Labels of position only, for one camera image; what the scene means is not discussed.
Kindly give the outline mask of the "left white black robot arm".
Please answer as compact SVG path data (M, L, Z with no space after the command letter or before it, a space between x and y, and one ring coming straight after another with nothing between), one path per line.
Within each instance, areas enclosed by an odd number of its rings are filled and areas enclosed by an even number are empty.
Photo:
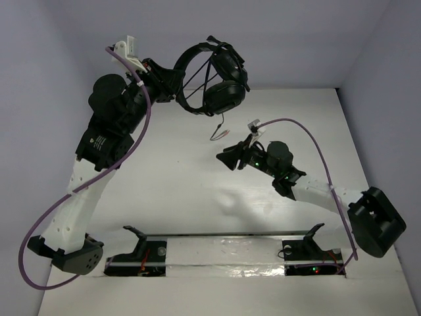
M66 273L81 276L96 268L103 243L87 227L99 199L145 136L152 105L172 101L185 73L180 66L164 68L144 59L125 77L106 74L95 81L88 98L93 114L76 148L68 191L47 211L53 218L46 230L30 234L24 246Z

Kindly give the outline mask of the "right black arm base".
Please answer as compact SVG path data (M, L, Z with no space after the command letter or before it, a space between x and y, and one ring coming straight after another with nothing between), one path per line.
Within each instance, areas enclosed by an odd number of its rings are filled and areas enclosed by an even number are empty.
M314 236L324 223L316 224L303 237L282 242L277 256L284 260L287 277L335 275L341 271L343 256L341 250L335 254L333 250L322 250L314 241Z

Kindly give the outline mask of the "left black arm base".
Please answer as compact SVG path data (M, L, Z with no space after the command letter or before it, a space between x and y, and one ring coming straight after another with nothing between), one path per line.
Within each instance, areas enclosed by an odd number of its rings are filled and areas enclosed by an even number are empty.
M149 240L147 235L130 225L124 230L136 235L137 243L129 253L107 259L104 274L110 277L165 277L166 240Z

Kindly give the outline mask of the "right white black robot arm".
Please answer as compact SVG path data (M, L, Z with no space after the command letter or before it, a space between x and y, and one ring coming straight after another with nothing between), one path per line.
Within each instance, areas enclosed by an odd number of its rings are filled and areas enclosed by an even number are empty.
M293 166L293 154L283 142L271 142L262 149L243 141L223 149L216 158L232 171L250 166L271 176L272 187L282 197L338 214L345 222L345 235L372 257L383 257L407 229L382 190L335 188L311 177Z

